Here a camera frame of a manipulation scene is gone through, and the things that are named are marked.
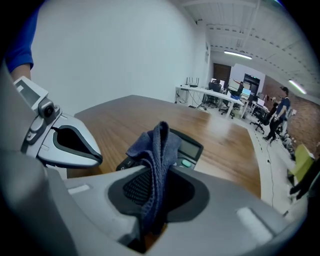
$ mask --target device display screen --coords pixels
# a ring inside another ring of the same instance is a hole
[[[198,152],[199,152],[199,147],[194,145],[194,144],[191,144],[185,140],[182,140],[181,142],[181,146],[179,147],[179,151],[181,153],[185,153],[187,154],[188,156],[190,156],[191,158],[196,158]]]
[[[257,103],[260,106],[264,106],[265,105],[265,102],[262,99],[259,99],[259,98],[258,98],[258,102]]]
[[[246,88],[243,88],[242,93],[250,96],[251,91]]]

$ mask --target computer monitor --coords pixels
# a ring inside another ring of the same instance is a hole
[[[250,96],[251,91],[246,89],[246,88],[243,88],[242,93],[245,94],[245,95]]]
[[[263,100],[265,98],[265,95],[262,94],[261,92],[258,93],[258,97],[259,99]]]
[[[263,107],[265,105],[265,102],[262,99],[258,98],[257,104]]]

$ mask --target cable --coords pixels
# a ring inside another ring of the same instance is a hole
[[[188,93],[190,94],[191,98],[192,98],[192,106],[194,106],[194,103],[197,105],[197,102],[195,101],[194,97],[192,97],[190,91],[188,90]]]
[[[273,179],[273,175],[272,175],[270,152],[269,152],[269,150],[268,150],[269,145],[270,145],[270,144],[267,144],[267,145],[266,145],[266,151],[268,152],[268,155],[269,155],[269,160],[268,160],[268,162],[270,163],[270,172],[271,172],[271,181],[272,181],[272,199],[271,199],[271,204],[272,204],[272,207],[274,207],[274,196],[275,196],[275,193],[274,193],[274,179]]]
[[[254,135],[256,137],[256,139],[258,140],[259,142],[259,145],[260,145],[260,149],[261,149],[261,152],[263,152],[262,150],[262,146],[260,144],[260,140],[257,136],[257,133],[254,131]],[[274,197],[275,197],[275,193],[274,193],[274,178],[273,178],[273,172],[272,172],[272,166],[271,166],[271,157],[270,157],[270,152],[268,150],[268,147],[270,146],[270,144],[268,143],[266,145],[266,151],[268,152],[268,155],[269,155],[269,160],[267,161],[269,164],[270,164],[270,172],[271,172],[271,181],[272,181],[272,198],[271,198],[271,205],[272,205],[272,208],[274,208]]]
[[[198,96],[199,100],[202,102],[202,101],[203,101],[203,99],[201,99],[201,98],[200,98],[200,96],[199,96],[199,92],[197,92],[197,93],[196,93],[196,95]]]
[[[179,102],[180,102],[181,104],[187,103],[187,99],[183,99],[183,98],[179,95],[178,92],[176,92],[176,97],[175,97],[175,99],[177,100],[177,98],[179,99]]]
[[[191,98],[192,98],[192,106],[193,106],[193,103],[195,103],[195,104],[197,105],[197,102],[196,102],[196,100],[194,99],[194,97],[192,97],[190,91],[188,91],[188,92],[189,92],[189,94],[190,94],[190,96],[191,96]]]

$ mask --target blue sleeve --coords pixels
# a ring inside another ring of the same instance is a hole
[[[290,108],[290,100],[288,98],[285,98],[283,101],[283,105],[286,106],[286,110]]]
[[[31,54],[31,44],[34,40],[39,9],[25,21],[19,34],[5,53],[5,62],[11,73],[16,67],[29,63],[30,69],[34,66]]]

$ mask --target wooden table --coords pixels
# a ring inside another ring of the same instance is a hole
[[[195,170],[236,182],[260,198],[260,173],[247,129],[219,116],[153,98],[131,95],[75,115],[101,150],[103,163],[91,170],[71,170],[68,178],[114,172],[127,149],[160,122],[204,146]]]

